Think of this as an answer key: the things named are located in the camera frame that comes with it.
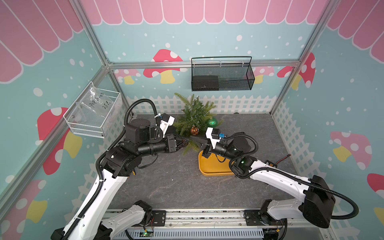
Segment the copper shiny ball ornament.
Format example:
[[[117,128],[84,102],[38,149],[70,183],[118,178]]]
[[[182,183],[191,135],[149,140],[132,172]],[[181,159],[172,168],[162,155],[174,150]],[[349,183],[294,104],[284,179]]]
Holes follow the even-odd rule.
[[[199,131],[200,131],[199,128],[197,128],[197,127],[195,127],[195,126],[193,126],[193,127],[191,128],[191,130],[190,130],[191,134],[194,135],[194,136],[198,135],[198,134],[199,134]]]

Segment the green glitter ball ornament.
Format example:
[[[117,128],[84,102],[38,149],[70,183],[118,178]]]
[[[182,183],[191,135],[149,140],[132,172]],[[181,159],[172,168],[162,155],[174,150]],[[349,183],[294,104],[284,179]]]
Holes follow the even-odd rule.
[[[218,125],[218,120],[216,119],[216,118],[211,118],[210,120],[209,120],[209,123],[208,123],[208,125],[210,126],[210,127],[212,127],[212,128],[215,128],[217,125]]]

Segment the yellow plastic bin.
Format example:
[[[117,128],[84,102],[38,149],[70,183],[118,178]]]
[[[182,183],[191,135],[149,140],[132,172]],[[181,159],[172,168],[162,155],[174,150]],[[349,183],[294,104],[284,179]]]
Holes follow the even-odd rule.
[[[205,177],[233,176],[234,173],[229,168],[229,161],[224,157],[211,154],[208,158],[203,157],[203,152],[199,153],[199,170]]]

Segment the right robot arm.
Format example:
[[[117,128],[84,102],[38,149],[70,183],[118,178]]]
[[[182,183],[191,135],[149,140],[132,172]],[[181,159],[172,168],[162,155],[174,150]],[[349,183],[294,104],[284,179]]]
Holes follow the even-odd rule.
[[[323,178],[290,174],[253,157],[259,145],[245,133],[231,136],[214,133],[205,138],[192,136],[191,140],[200,147],[205,158],[214,154],[229,160],[231,172],[239,179],[263,182],[293,197],[284,201],[266,200],[263,208],[268,217],[275,220],[305,219],[326,229],[331,220],[348,220],[359,214],[358,205],[331,190]]]

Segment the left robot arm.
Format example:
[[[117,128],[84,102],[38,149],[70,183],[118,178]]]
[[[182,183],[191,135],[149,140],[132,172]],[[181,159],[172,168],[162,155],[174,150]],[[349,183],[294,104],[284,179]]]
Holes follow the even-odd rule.
[[[139,104],[148,103],[154,111],[156,124],[146,119],[128,120],[131,111]],[[124,128],[111,146],[96,160],[97,179],[85,201],[72,220],[63,228],[55,230],[52,240],[111,240],[129,227],[143,228],[153,223],[152,207],[137,201],[118,215],[103,219],[107,208],[120,187],[135,169],[143,169],[142,158],[171,154],[185,147],[189,140],[168,132],[173,118],[160,115],[153,101],[140,99],[128,108]]]

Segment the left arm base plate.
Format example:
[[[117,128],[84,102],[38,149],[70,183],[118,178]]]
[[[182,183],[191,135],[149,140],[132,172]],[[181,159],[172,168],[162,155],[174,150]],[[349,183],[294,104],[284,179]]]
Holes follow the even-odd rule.
[[[132,227],[164,227],[166,222],[166,215],[166,211],[151,211],[150,214],[145,213],[144,219]]]

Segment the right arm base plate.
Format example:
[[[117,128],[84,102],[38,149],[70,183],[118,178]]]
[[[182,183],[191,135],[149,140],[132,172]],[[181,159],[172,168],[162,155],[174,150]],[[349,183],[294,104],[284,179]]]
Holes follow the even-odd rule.
[[[263,210],[244,210],[244,219],[247,226],[272,226],[283,227],[286,220],[277,220]]]

